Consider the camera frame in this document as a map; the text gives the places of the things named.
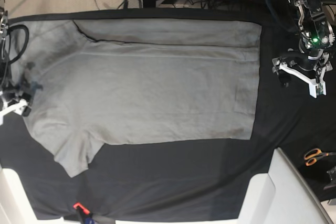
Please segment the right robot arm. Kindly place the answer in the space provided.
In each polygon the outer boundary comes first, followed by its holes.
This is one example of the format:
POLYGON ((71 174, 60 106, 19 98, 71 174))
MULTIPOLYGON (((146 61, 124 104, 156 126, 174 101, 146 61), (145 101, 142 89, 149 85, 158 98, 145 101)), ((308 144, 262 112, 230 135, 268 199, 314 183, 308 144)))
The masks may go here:
POLYGON ((34 99, 34 91, 25 78, 15 84, 12 79, 11 67, 24 54, 29 42, 29 30, 25 25, 9 25, 8 11, 5 9, 5 0, 1 0, 1 124, 4 117, 10 113, 28 116, 34 99), (25 40, 16 57, 10 57, 12 48, 12 33, 22 30, 25 40))

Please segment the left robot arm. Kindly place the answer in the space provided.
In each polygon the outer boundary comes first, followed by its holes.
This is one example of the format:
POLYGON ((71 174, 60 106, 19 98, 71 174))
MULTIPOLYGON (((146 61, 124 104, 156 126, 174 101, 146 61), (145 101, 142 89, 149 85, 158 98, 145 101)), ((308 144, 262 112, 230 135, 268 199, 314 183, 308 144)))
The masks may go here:
POLYGON ((265 1, 276 22, 299 38, 298 49, 288 49, 272 59, 273 73, 284 87, 295 76, 308 85, 312 97, 326 95, 324 75, 333 69, 331 60, 335 55, 335 27, 323 11, 322 0, 287 0, 295 23, 292 27, 282 23, 271 0, 265 1))

